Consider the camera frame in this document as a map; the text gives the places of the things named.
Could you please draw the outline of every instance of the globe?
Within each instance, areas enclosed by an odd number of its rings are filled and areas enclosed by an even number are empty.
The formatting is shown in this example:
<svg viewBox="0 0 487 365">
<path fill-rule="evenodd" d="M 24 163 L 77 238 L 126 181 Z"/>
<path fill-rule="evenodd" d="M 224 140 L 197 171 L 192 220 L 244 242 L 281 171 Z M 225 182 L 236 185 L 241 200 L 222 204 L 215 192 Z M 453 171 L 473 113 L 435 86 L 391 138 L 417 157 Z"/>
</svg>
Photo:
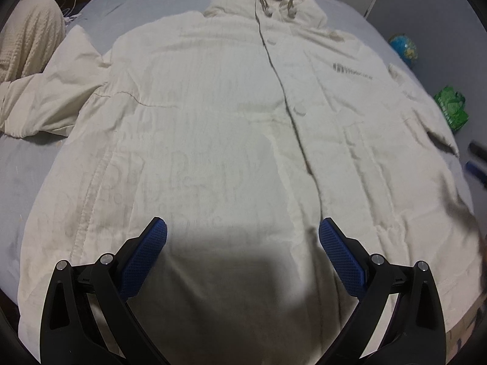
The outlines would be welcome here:
<svg viewBox="0 0 487 365">
<path fill-rule="evenodd" d="M 395 50 L 409 68 L 418 60 L 416 44 L 405 34 L 396 34 L 389 39 L 389 45 Z"/>
</svg>

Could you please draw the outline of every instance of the jacket's right sleeve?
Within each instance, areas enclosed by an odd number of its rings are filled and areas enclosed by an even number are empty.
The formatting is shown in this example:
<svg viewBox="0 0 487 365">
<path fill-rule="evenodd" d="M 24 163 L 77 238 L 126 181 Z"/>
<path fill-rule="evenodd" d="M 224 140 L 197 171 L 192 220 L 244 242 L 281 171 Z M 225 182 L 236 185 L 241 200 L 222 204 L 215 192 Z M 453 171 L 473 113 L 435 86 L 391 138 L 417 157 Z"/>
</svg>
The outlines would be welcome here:
<svg viewBox="0 0 487 365">
<path fill-rule="evenodd" d="M 0 131 L 27 137 L 70 134 L 91 94 L 108 81 L 105 62 L 80 26 L 54 52 L 44 72 L 0 85 Z"/>
</svg>

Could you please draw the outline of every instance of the green object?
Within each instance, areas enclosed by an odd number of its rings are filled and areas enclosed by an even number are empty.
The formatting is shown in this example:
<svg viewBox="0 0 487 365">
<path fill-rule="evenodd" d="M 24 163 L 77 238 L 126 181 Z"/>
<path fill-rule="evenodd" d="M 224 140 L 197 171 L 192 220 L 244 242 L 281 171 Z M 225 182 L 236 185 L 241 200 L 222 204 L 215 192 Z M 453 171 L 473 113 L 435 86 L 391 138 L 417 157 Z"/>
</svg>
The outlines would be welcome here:
<svg viewBox="0 0 487 365">
<path fill-rule="evenodd" d="M 465 97 L 460 92 L 455 92 L 451 86 L 447 86 L 436 94 L 434 100 L 441 108 L 453 132 L 467 123 L 468 114 L 464 111 Z"/>
</svg>

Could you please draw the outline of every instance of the mattress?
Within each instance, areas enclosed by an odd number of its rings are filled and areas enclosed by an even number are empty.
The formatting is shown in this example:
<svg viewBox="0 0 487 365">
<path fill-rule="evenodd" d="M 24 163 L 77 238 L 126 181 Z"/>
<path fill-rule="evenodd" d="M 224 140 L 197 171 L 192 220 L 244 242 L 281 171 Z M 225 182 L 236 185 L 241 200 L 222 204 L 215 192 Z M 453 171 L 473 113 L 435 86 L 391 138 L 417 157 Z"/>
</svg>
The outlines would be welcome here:
<svg viewBox="0 0 487 365">
<path fill-rule="evenodd" d="M 100 52 L 110 50 L 127 31 L 188 10 L 203 11 L 211 0 L 92 0 L 68 26 L 82 26 Z M 373 48 L 385 63 L 414 75 L 382 36 L 353 8 L 336 0 L 316 0 L 328 17 L 328 26 L 354 34 Z M 0 289 L 15 303 L 19 284 L 20 246 L 32 204 L 63 143 L 59 136 L 42 133 L 27 140 L 0 137 Z M 459 195 L 472 210 L 471 195 L 458 159 L 442 154 L 455 177 Z"/>
</svg>

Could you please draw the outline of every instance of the gray floor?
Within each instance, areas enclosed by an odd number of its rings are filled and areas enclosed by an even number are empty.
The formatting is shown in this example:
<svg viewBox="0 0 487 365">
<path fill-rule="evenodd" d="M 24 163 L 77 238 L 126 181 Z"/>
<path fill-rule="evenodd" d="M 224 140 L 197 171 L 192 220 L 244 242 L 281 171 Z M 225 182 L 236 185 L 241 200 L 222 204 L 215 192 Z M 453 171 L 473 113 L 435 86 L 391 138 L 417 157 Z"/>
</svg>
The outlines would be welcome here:
<svg viewBox="0 0 487 365">
<path fill-rule="evenodd" d="M 415 41 L 413 72 L 429 94 L 451 85 L 465 95 L 470 119 L 455 136 L 464 164 L 471 140 L 487 145 L 487 32 L 472 7 L 467 0 L 377 0 L 368 20 L 385 39 L 406 33 Z M 485 235 L 487 191 L 470 176 L 467 181 Z"/>
</svg>

